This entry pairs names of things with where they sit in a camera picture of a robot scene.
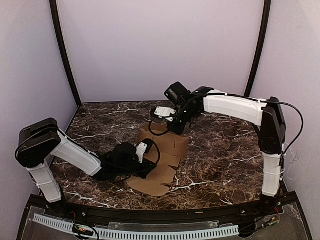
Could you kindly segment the brown cardboard box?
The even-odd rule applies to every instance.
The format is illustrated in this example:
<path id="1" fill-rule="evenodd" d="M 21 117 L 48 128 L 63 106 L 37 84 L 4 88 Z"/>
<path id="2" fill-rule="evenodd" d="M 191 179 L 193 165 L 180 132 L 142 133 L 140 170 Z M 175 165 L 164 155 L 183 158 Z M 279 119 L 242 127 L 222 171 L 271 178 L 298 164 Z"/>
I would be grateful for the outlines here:
<path id="1" fill-rule="evenodd" d="M 177 173 L 174 168 L 177 168 L 180 162 L 186 159 L 190 138 L 173 132 L 155 136 L 149 131 L 148 125 L 144 124 L 140 129 L 138 141 L 141 142 L 144 139 L 155 141 L 160 151 L 160 160 L 157 167 L 145 179 L 131 176 L 127 180 L 127 185 L 141 193 L 160 197 L 169 192 L 169 187 L 165 185 L 173 182 Z"/>

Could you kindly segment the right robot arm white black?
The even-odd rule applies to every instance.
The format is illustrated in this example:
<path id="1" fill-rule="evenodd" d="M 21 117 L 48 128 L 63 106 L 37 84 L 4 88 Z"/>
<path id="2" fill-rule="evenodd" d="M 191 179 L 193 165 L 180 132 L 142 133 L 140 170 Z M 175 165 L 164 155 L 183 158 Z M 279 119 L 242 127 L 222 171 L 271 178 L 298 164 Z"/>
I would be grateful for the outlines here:
<path id="1" fill-rule="evenodd" d="M 165 110 L 167 129 L 177 135 L 182 135 L 186 124 L 204 113 L 232 117 L 252 125 L 263 158 L 262 189 L 255 213 L 266 217 L 273 211 L 279 201 L 285 155 L 289 149 L 285 145 L 287 125 L 282 107 L 295 111 L 297 108 L 276 97 L 251 98 L 206 86 L 190 91 L 180 82 L 169 86 L 164 95 L 173 105 Z"/>

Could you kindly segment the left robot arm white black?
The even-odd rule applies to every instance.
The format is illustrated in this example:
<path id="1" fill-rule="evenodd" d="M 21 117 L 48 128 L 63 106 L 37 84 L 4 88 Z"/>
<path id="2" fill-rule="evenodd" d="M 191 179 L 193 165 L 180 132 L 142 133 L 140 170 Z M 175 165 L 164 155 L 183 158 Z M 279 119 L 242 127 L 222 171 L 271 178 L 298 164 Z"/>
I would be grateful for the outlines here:
<path id="1" fill-rule="evenodd" d="M 155 141 L 146 138 L 138 146 L 123 142 L 112 151 L 98 155 L 67 136 L 58 127 L 58 122 L 50 117 L 19 132 L 14 156 L 51 204 L 51 210 L 58 217 L 67 218 L 71 208 L 63 201 L 63 191 L 46 162 L 47 157 L 60 158 L 97 181 L 113 182 L 120 176 L 146 179 L 158 166 L 157 161 L 145 158 L 152 148 L 160 152 Z"/>

